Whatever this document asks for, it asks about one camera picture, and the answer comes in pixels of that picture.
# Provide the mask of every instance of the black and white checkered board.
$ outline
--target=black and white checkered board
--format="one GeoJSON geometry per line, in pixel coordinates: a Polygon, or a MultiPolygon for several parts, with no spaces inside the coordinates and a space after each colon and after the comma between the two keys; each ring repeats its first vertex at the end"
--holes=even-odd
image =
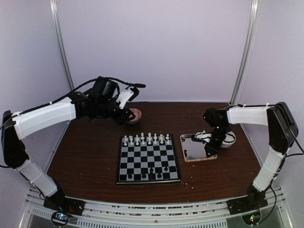
{"type": "Polygon", "coordinates": [[[133,145],[130,145],[130,142],[128,142],[126,146],[124,145],[124,138],[121,138],[117,184],[181,181],[173,136],[169,136],[169,144],[167,144],[166,140],[163,141],[163,144],[160,144],[159,135],[157,137],[156,144],[154,142],[148,144],[147,137],[145,136],[144,144],[140,140],[139,145],[136,145],[134,142],[133,145]]]}

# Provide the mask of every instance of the metal frame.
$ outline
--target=metal frame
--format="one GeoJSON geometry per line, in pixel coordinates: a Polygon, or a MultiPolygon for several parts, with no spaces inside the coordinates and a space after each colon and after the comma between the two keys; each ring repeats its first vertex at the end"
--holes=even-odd
{"type": "Polygon", "coordinates": [[[253,38],[255,34],[255,30],[257,27],[257,13],[259,8],[259,0],[252,0],[251,4],[251,12],[249,17],[249,23],[248,23],[248,30],[247,30],[247,36],[243,51],[243,56],[241,60],[241,64],[238,70],[237,80],[233,89],[233,93],[231,96],[231,100],[229,102],[230,105],[237,105],[237,102],[239,100],[239,96],[242,90],[242,85],[245,79],[246,70],[248,67],[248,57],[250,50],[253,46],[253,38]]]}
{"type": "Polygon", "coordinates": [[[74,83],[73,83],[73,80],[71,77],[70,68],[67,63],[67,55],[66,55],[66,51],[65,51],[65,47],[64,47],[64,43],[63,43],[61,27],[60,27],[60,22],[59,22],[57,0],[50,0],[50,6],[51,6],[51,13],[52,13],[53,22],[54,22],[54,26],[55,26],[55,30],[56,30],[62,65],[63,65],[64,71],[66,74],[68,86],[69,86],[70,90],[72,90],[75,87],[74,87],[74,83]]]}
{"type": "MultiPolygon", "coordinates": [[[[283,192],[281,188],[276,188],[275,192],[284,227],[292,228],[283,192]]],[[[266,198],[269,205],[263,209],[273,207],[275,201],[272,191],[266,193],[266,198]]],[[[227,200],[229,199],[174,204],[122,204],[84,200],[83,215],[74,216],[69,225],[81,228],[200,228],[205,225],[208,228],[212,224],[220,224],[214,227],[227,228],[227,219],[241,216],[230,215],[227,200]]],[[[19,228],[29,228],[31,215],[50,219],[52,213],[52,210],[43,207],[39,191],[31,188],[19,228]]]]}

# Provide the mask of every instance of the chessboard frame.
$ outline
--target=chessboard frame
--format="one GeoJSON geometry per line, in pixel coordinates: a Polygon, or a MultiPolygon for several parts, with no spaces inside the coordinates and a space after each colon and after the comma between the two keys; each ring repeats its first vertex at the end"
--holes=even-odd
{"type": "Polygon", "coordinates": [[[173,150],[173,155],[174,155],[174,160],[175,160],[175,167],[176,167],[176,172],[177,172],[178,179],[173,179],[173,180],[144,180],[144,181],[141,180],[141,181],[138,181],[138,182],[135,182],[133,180],[126,180],[124,182],[120,182],[119,181],[120,162],[121,162],[122,144],[123,144],[123,140],[124,140],[124,137],[121,136],[120,140],[119,140],[119,154],[118,154],[117,173],[116,173],[116,185],[122,186],[122,185],[165,184],[165,183],[179,183],[179,182],[181,182],[181,172],[180,172],[179,160],[178,160],[177,154],[176,154],[175,141],[174,141],[174,138],[173,138],[173,134],[169,134],[169,136],[171,138],[172,150],[173,150]]]}

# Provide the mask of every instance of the black chess piece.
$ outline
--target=black chess piece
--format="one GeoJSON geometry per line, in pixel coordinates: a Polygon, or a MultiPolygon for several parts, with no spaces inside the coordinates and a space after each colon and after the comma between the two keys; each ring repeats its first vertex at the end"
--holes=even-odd
{"type": "Polygon", "coordinates": [[[144,170],[142,171],[142,178],[143,178],[143,179],[146,178],[146,174],[145,174],[145,171],[144,171],[144,170]]]}
{"type": "Polygon", "coordinates": [[[153,179],[153,172],[150,172],[149,179],[153,179]]]}
{"type": "Polygon", "coordinates": [[[161,171],[158,172],[157,178],[162,178],[161,171]]]}

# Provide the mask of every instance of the chessboard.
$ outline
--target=chessboard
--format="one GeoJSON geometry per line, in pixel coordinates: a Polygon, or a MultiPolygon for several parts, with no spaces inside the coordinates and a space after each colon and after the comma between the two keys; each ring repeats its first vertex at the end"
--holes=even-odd
{"type": "Polygon", "coordinates": [[[121,137],[116,184],[180,182],[173,135],[121,137]]]}

